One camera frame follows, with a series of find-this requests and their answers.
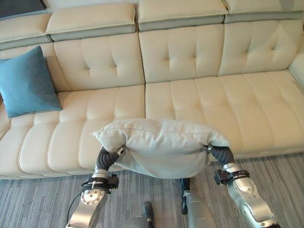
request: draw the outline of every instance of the blue throw pillow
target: blue throw pillow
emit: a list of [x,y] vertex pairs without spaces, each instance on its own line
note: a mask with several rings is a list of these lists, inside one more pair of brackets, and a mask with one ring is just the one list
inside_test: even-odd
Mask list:
[[61,110],[40,46],[15,58],[0,59],[0,93],[9,117]]

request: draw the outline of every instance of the silver robot arm segment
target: silver robot arm segment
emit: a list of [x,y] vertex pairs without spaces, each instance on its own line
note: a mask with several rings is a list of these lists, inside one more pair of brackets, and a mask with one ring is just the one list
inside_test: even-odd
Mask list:
[[95,171],[89,181],[82,184],[81,199],[78,207],[67,223],[66,228],[93,228],[98,222],[102,207],[106,203],[110,189],[118,187],[116,175],[108,177],[108,170],[124,152],[123,147],[115,153],[101,149],[95,166]]
[[208,146],[208,150],[221,163],[214,180],[225,184],[231,198],[237,204],[249,228],[280,228],[266,202],[259,196],[257,186],[249,178],[249,172],[235,164],[229,147]]

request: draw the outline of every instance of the sofa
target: sofa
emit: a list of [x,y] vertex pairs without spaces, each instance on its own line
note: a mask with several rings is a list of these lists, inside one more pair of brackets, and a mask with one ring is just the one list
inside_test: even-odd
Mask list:
[[132,118],[208,124],[237,159],[304,151],[304,1],[288,2],[145,0],[0,21],[0,59],[41,46],[62,106],[8,118],[0,105],[0,179],[92,173],[91,132]]

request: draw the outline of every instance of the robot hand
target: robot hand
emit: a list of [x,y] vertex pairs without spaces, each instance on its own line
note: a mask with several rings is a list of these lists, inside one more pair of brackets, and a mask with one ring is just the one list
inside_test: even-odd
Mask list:
[[223,170],[215,172],[217,184],[228,187],[231,198],[237,204],[249,228],[280,228],[266,202],[259,196],[249,172],[237,166],[229,147],[214,147],[208,150],[221,163]]

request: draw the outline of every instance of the striped carpet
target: striped carpet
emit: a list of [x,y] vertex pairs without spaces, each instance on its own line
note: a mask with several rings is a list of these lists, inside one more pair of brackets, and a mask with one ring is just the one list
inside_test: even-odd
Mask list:
[[[304,152],[240,160],[238,163],[250,171],[260,195],[282,228],[304,227]],[[192,178],[192,190],[206,199],[219,228],[245,228],[225,187],[217,186],[213,181],[214,170],[218,168],[213,163]],[[186,217],[180,213],[177,180],[160,180],[130,171],[117,174],[119,189],[108,197],[97,227],[121,228],[128,218],[141,213],[142,203],[146,200],[154,206],[156,228],[187,227]],[[0,180],[0,227],[65,227],[68,205],[88,177]]]

